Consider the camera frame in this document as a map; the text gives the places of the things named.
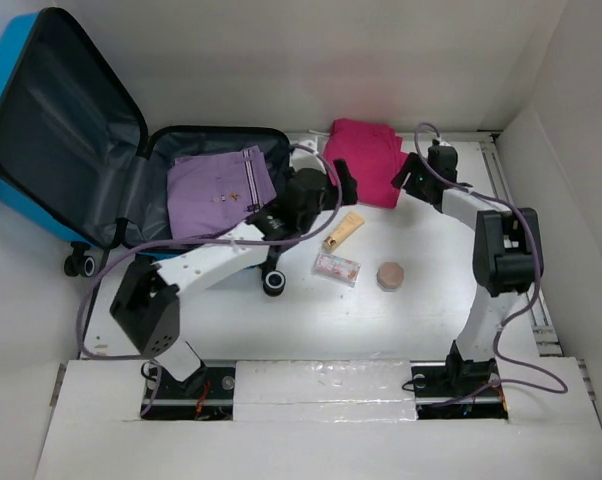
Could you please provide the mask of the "clear box with pink card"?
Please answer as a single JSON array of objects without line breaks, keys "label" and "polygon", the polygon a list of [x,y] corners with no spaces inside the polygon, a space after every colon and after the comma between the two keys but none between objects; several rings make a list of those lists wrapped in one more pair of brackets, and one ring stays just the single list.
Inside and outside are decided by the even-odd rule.
[{"label": "clear box with pink card", "polygon": [[354,287],[360,269],[361,265],[353,260],[329,253],[319,253],[312,266],[312,273]]}]

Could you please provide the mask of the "round tan cosmetic jar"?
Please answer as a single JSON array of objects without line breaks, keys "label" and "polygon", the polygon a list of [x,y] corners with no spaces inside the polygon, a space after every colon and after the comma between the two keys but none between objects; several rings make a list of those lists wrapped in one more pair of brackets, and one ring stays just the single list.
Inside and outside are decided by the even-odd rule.
[{"label": "round tan cosmetic jar", "polygon": [[377,284],[386,291],[399,289],[405,278],[403,267],[397,262],[384,262],[376,273]]}]

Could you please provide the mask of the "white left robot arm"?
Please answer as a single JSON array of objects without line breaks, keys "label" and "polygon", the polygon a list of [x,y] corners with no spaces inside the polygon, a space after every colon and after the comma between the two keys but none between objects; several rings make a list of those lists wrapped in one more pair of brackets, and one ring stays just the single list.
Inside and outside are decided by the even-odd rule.
[{"label": "white left robot arm", "polygon": [[264,292],[276,297],[286,285],[280,256],[311,238],[320,213],[357,202],[357,182],[338,159],[324,171],[303,168],[283,192],[219,238],[194,238],[192,250],[165,260],[134,260],[110,306],[110,314],[157,375],[182,396],[197,394],[207,367],[180,335],[181,299],[204,291],[249,267],[261,271]]}]

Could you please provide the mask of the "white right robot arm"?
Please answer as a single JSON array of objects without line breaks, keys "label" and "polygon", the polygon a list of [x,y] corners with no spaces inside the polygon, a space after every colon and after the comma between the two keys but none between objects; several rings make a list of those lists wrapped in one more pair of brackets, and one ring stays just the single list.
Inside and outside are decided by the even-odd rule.
[{"label": "white right robot arm", "polygon": [[410,153],[392,180],[394,187],[474,233],[475,297],[445,362],[411,366],[412,379],[407,386],[421,398],[465,396],[495,378],[495,339],[503,321],[543,271],[541,249],[534,246],[540,239],[536,211],[523,208],[514,212],[510,205],[469,185],[458,187],[457,164],[457,151],[436,143],[428,148],[426,160]]}]

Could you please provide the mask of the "purple garment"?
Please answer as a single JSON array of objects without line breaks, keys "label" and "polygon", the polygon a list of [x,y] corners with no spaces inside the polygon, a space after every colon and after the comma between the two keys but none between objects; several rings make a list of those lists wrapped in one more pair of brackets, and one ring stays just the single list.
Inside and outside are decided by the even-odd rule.
[{"label": "purple garment", "polygon": [[172,237],[216,237],[276,197],[263,152],[179,157],[167,173]]}]

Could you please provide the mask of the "beige cosmetic tube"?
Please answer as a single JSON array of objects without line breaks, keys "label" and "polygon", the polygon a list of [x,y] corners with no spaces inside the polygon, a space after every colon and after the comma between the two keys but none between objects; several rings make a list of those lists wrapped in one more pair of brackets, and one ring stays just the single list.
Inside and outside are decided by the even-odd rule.
[{"label": "beige cosmetic tube", "polygon": [[342,245],[356,230],[365,224],[365,219],[355,213],[349,212],[338,224],[338,226],[324,239],[322,248],[326,252],[332,252]]}]

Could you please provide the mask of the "pink garment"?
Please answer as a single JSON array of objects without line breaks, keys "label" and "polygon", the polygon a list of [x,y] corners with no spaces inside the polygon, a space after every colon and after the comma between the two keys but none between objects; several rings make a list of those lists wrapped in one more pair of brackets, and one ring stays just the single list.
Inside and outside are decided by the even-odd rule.
[{"label": "pink garment", "polygon": [[403,139],[389,125],[341,118],[332,123],[324,157],[332,163],[346,162],[357,180],[360,203],[394,209],[399,189],[392,186],[392,180],[407,159],[402,144]]}]

